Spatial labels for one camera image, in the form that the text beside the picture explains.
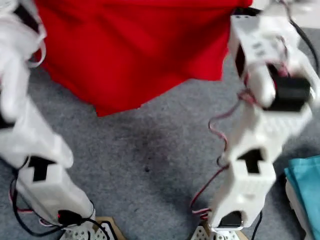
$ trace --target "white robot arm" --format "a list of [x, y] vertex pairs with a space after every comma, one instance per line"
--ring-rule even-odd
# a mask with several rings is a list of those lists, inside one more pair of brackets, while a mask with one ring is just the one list
[[252, 225], [276, 180], [273, 162], [320, 104], [320, 79], [298, 49], [300, 35], [288, 8], [278, 1], [259, 15], [231, 17], [229, 50], [255, 103], [244, 104], [221, 158], [229, 166], [227, 177], [208, 212], [209, 228], [218, 239]]
[[[18, 169], [15, 187], [31, 208], [50, 224], [63, 226], [61, 210], [94, 220], [95, 209], [66, 171], [73, 165], [72, 151], [28, 95], [28, 65], [36, 65], [28, 60], [39, 48], [45, 54], [45, 36], [35, 13], [17, 0], [0, 0], [0, 155]], [[92, 223], [76, 228], [87, 234]]]

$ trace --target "red cloth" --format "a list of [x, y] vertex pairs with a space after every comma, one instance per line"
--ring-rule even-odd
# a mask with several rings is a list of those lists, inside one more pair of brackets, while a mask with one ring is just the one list
[[230, 14], [252, 0], [36, 0], [51, 78], [104, 116], [189, 78], [219, 80]]

